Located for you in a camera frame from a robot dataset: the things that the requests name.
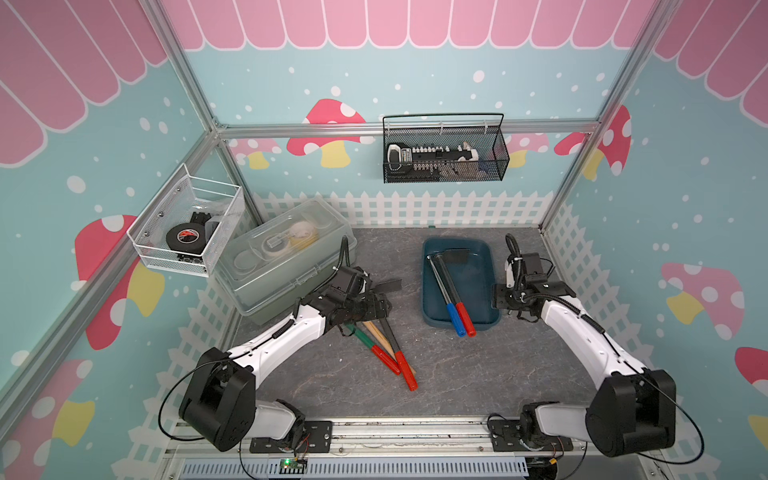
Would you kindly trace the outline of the teal plastic storage box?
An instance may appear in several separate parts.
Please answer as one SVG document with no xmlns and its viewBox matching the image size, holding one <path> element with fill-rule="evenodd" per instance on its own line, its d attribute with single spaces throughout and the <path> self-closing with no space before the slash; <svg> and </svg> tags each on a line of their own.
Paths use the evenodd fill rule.
<svg viewBox="0 0 768 480">
<path fill-rule="evenodd" d="M 446 304 L 438 288 L 426 256 L 447 249 L 468 249 L 468 260 L 463 265 L 449 264 L 459 293 L 477 331 L 486 331 L 497 325 L 500 313 L 492 307 L 492 289 L 496 283 L 492 252 L 489 245 L 479 239 L 458 237 L 429 237 L 423 244 L 421 309 L 424 322 L 430 327 L 451 329 Z"/>
</svg>

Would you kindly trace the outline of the hoe with blue grip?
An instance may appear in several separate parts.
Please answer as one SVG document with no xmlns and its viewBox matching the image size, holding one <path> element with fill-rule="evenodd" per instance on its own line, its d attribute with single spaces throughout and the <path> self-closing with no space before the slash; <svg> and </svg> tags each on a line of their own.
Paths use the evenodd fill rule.
<svg viewBox="0 0 768 480">
<path fill-rule="evenodd" d="M 462 320 L 459 316 L 458 310 L 456 309 L 455 304 L 452 302 L 452 299 L 450 297 L 450 294 L 448 292 L 448 289 L 443 282 L 443 278 L 441 276 L 440 269 L 437 266 L 437 263 L 435 261 L 435 258 L 432 255 L 427 256 L 427 261 L 433 271 L 433 274 L 435 276 L 438 288 L 441 292 L 441 295 L 443 297 L 443 300 L 446 304 L 446 309 L 448 311 L 451 323 L 453 325 L 454 330 L 456 331 L 457 335 L 459 337 L 464 337 L 467 332 L 464 328 L 464 325 L 462 323 Z"/>
</svg>

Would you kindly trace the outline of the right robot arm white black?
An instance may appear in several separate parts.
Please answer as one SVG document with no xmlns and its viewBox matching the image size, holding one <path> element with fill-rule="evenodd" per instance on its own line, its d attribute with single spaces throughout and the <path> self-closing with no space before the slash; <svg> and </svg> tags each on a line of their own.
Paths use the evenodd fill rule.
<svg viewBox="0 0 768 480">
<path fill-rule="evenodd" d="M 522 441 L 537 446 L 547 437 L 582 440 L 607 457 L 673 446 L 677 407 L 672 377 L 649 369 L 615 342 L 573 289 L 548 279 L 538 254 L 511 254 L 506 275 L 506 282 L 494 287 L 495 308 L 543 321 L 581 362 L 596 390 L 586 406 L 555 401 L 525 405 Z"/>
</svg>

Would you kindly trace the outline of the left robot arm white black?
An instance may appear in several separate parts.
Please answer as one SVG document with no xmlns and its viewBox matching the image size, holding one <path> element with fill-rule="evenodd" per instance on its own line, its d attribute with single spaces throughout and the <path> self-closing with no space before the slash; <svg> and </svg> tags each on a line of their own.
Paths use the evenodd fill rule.
<svg viewBox="0 0 768 480">
<path fill-rule="evenodd" d="M 262 401 L 263 381 L 305 345 L 333 329 L 356 334 L 357 323 L 387 316 L 388 293 L 401 280 L 375 284 L 359 267 L 339 267 L 328 281 L 298 299 L 293 310 L 259 336 L 228 351 L 211 348 L 183 381 L 179 417 L 220 451 L 246 437 L 271 440 L 295 451 L 311 438 L 306 417 L 284 400 Z"/>
</svg>

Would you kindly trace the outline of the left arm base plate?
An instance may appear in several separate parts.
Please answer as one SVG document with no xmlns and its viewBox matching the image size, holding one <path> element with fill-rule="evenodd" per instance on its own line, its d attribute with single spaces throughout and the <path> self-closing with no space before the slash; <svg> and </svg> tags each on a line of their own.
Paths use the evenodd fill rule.
<svg viewBox="0 0 768 480">
<path fill-rule="evenodd" d="M 281 439 L 257 437 L 251 440 L 252 454 L 289 454 L 301 456 L 306 453 L 329 453 L 333 433 L 331 421 L 299 421 Z"/>
</svg>

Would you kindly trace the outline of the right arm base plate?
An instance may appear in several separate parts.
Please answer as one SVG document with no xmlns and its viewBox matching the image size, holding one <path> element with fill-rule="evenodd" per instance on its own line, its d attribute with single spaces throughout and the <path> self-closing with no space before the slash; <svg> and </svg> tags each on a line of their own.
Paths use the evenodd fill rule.
<svg viewBox="0 0 768 480">
<path fill-rule="evenodd" d="M 532 435 L 524 439 L 517 419 L 491 415 L 486 419 L 485 426 L 494 452 L 530 452 L 557 457 L 574 449 L 572 440 L 567 437 Z"/>
</svg>

